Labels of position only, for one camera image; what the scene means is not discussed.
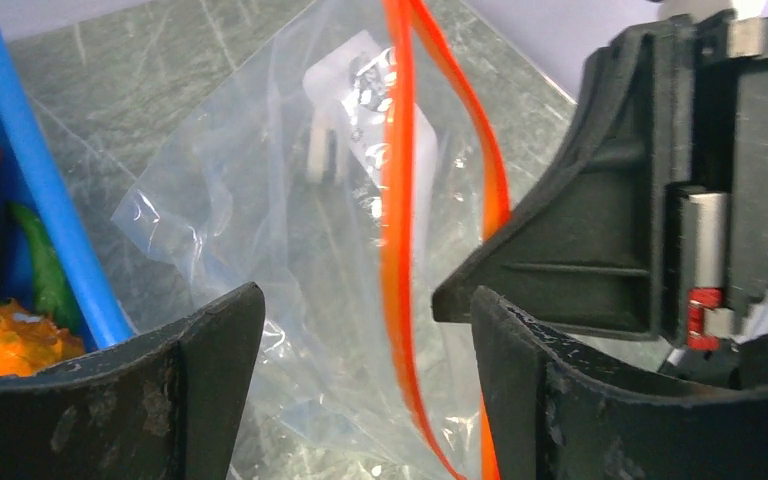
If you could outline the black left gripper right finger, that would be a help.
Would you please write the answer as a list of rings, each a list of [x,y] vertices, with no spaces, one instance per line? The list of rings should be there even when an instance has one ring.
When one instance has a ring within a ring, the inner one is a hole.
[[[471,317],[502,478],[768,479],[768,385],[639,369],[484,287]]]

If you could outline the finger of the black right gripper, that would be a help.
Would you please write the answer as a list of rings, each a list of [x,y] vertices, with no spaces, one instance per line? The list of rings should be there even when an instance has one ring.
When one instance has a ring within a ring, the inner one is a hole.
[[[590,56],[552,163],[434,291],[436,321],[468,322],[486,287],[571,333],[659,335],[667,191],[679,175],[675,47],[671,29],[628,29]]]

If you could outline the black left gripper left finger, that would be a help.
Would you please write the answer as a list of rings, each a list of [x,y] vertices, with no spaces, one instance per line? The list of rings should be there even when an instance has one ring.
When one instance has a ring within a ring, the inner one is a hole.
[[[31,377],[0,377],[0,479],[222,479],[265,320],[248,283]]]

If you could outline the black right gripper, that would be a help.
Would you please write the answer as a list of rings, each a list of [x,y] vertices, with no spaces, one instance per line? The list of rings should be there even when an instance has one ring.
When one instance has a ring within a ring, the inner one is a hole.
[[[761,1],[663,1],[695,26],[688,311],[661,372],[734,389],[768,384],[768,16]]]

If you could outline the orange toy pineapple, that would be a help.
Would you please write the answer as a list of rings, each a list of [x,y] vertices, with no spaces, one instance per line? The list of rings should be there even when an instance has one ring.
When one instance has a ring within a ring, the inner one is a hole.
[[[0,377],[31,376],[85,353],[83,340],[51,318],[14,300],[0,303]]]

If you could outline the clear zip top bag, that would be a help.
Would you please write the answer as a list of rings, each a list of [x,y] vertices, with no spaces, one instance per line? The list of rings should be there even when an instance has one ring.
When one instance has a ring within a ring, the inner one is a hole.
[[[315,1],[193,110],[114,220],[196,305],[263,290],[260,416],[408,478],[494,479],[470,327],[431,304],[509,213],[428,4]]]

